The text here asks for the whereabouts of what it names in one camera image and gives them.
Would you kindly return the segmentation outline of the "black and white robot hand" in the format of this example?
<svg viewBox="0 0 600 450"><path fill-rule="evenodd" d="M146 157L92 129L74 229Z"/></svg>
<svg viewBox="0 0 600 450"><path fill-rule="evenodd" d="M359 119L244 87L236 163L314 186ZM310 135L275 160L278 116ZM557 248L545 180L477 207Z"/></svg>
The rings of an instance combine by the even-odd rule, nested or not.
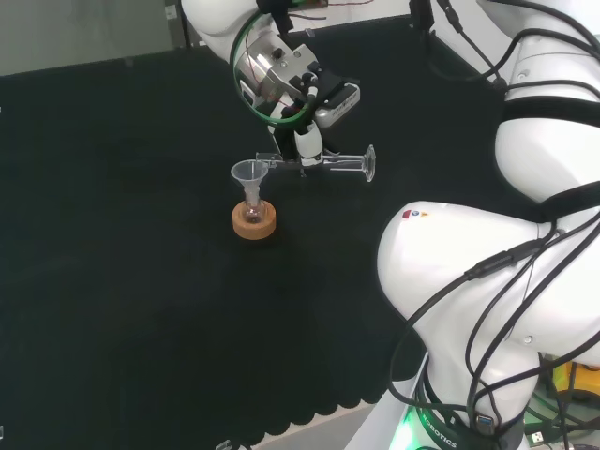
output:
<svg viewBox="0 0 600 450"><path fill-rule="evenodd" d="M323 137L314 121L299 130L275 128L271 137L277 151L266 157L270 168L293 170L306 177L306 170L323 163Z"/></svg>

